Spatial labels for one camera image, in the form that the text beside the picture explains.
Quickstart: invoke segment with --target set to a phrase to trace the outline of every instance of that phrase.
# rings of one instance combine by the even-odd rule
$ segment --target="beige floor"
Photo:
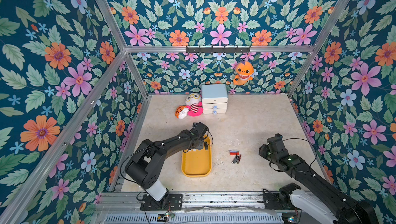
[[[304,132],[286,95],[229,95],[227,113],[177,119],[175,109],[184,104],[185,95],[152,96],[138,144],[144,139],[164,140],[191,129],[193,122],[207,125],[213,135],[212,171],[202,178],[190,178],[181,172],[179,152],[166,159],[160,180],[170,191],[261,191],[279,190],[296,182],[284,172],[276,172],[268,161],[258,155],[258,149],[266,139],[280,133],[287,138],[306,139]],[[305,161],[314,159],[308,142],[285,141],[290,154],[296,153]],[[235,156],[229,149],[239,149],[239,164],[231,163]],[[323,177],[317,162],[312,168]],[[125,181],[123,192],[141,191],[136,184]]]

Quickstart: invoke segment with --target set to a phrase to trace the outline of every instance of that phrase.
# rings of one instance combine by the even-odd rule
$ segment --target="pink plush toy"
[[[198,93],[192,93],[186,98],[186,107],[189,109],[187,113],[191,117],[197,117],[204,112],[202,108],[202,98]]]

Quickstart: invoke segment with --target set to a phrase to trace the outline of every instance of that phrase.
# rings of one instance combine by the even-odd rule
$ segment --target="metal vent grille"
[[[157,214],[148,214],[150,223],[157,221]],[[144,213],[139,214],[109,214],[105,224],[146,224]],[[177,213],[168,223],[191,224],[222,224],[222,223],[283,223],[282,214],[269,215],[266,213]]]

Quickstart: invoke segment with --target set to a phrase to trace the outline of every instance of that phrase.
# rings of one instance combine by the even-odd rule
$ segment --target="stuffed animal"
[[[186,106],[179,106],[176,109],[175,116],[176,118],[183,119],[187,116],[189,109]]]
[[[253,65],[250,62],[241,61],[235,67],[236,76],[234,78],[234,85],[242,86],[249,80],[253,79],[254,73]]]
[[[202,108],[202,98],[198,93],[192,93],[186,98],[186,107],[189,109],[189,116],[197,117],[204,112]]]

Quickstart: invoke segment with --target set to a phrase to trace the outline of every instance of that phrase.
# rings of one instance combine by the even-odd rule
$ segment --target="white drawer unit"
[[[204,114],[218,114],[227,111],[227,88],[225,84],[202,86],[202,107]]]

